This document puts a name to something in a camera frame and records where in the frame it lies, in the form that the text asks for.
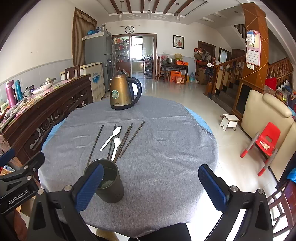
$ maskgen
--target framed picture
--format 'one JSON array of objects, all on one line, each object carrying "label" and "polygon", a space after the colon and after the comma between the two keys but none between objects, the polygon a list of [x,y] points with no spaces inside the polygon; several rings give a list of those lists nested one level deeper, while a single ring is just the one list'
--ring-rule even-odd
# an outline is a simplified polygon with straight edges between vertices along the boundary
[{"label": "framed picture", "polygon": [[184,37],[174,35],[173,47],[183,49],[184,48]]}]

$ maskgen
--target round table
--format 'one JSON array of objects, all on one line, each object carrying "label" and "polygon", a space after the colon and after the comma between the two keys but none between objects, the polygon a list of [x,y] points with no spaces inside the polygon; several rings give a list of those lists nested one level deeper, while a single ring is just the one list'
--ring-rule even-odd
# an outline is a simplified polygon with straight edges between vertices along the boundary
[{"label": "round table", "polygon": [[83,175],[102,124],[92,160],[107,158],[109,144],[99,150],[115,123],[122,126],[121,138],[133,123],[129,141],[143,121],[116,162],[125,189],[123,198],[110,204],[94,194],[81,216],[91,226],[133,238],[190,222],[203,192],[198,167],[208,164],[215,169],[218,146],[183,105],[166,99],[142,96],[134,107],[120,111],[113,110],[107,99],[71,112],[42,148],[41,186],[59,191]]}]

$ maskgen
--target beige leather sofa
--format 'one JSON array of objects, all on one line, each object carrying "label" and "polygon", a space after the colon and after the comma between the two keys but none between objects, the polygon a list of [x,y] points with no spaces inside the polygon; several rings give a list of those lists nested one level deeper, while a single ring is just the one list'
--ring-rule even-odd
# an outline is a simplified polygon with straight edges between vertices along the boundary
[{"label": "beige leather sofa", "polygon": [[296,151],[296,123],[290,109],[276,97],[251,90],[242,118],[242,128],[253,138],[258,131],[263,131],[268,122],[272,122],[281,131],[276,144],[279,151],[270,164],[273,173],[279,180]]}]

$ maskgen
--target pink thermos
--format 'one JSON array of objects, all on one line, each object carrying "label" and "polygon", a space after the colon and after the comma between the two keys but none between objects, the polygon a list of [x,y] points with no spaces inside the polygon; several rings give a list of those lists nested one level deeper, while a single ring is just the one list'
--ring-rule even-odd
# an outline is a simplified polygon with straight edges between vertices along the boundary
[{"label": "pink thermos", "polygon": [[8,102],[9,102],[10,107],[13,107],[16,104],[15,95],[13,93],[12,85],[13,85],[13,80],[7,81],[5,83],[6,94],[7,94],[7,98],[8,98]]}]

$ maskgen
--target white plastic spoon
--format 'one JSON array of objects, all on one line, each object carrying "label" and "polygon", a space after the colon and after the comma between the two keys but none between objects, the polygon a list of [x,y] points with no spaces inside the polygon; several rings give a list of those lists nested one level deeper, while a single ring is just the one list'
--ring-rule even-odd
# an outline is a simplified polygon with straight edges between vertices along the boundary
[{"label": "white plastic spoon", "polygon": [[114,148],[114,151],[113,151],[113,154],[112,154],[112,157],[111,157],[111,161],[114,161],[116,150],[117,150],[117,147],[120,146],[121,140],[120,140],[119,137],[116,137],[113,142],[114,142],[115,148]]},{"label": "white plastic spoon", "polygon": [[113,134],[109,137],[109,139],[105,142],[105,144],[101,147],[100,151],[102,151],[105,146],[107,146],[108,142],[112,139],[113,136],[116,136],[118,135],[119,131],[120,131],[120,126],[119,127],[116,127],[115,130],[113,131]]}]

